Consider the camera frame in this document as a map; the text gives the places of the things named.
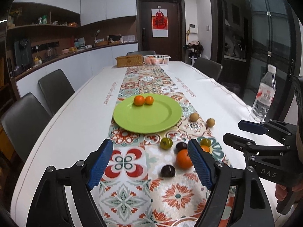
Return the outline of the person right hand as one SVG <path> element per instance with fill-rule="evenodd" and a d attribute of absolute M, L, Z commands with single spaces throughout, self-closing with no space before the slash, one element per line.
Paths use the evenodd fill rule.
<path fill-rule="evenodd" d="M 298 185 L 292 187 L 292 191 L 298 193 L 295 202 L 299 202 L 302 199 L 303 182 L 301 181 Z M 280 184 L 275 185 L 275 197 L 277 200 L 283 201 L 287 194 L 288 192 L 285 186 Z"/>

